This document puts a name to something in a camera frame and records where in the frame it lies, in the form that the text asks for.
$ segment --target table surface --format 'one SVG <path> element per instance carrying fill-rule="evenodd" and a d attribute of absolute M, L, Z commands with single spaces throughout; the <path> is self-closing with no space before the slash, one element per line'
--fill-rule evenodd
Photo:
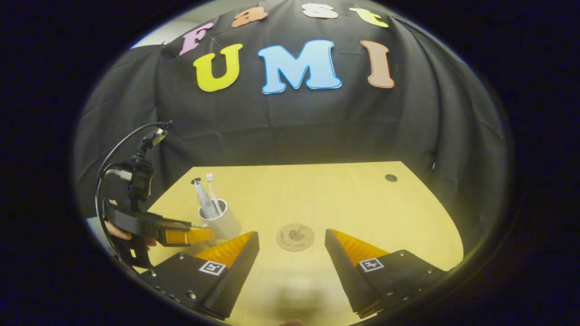
<path fill-rule="evenodd" d="M 359 238 L 387 252 L 406 249 L 442 270 L 463 259 L 459 233 L 435 196 L 401 162 L 194 167 L 150 212 L 203 224 L 194 178 L 212 173 L 212 188 L 227 201 L 241 233 L 257 231 L 260 251 L 230 318 L 231 325 L 350 325 L 361 319 L 348 299 L 324 247 L 326 229 Z M 385 175 L 397 177 L 396 182 Z M 290 223 L 314 231 L 309 248 L 280 248 L 276 233 Z M 207 248 L 151 247 L 155 266 L 177 252 Z"/>

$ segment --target round coaster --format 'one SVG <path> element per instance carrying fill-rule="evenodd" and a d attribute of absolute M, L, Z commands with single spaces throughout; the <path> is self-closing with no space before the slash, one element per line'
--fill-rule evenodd
<path fill-rule="evenodd" d="M 314 232 L 300 223 L 288 224 L 276 234 L 278 245 L 288 251 L 304 250 L 314 242 Z"/>

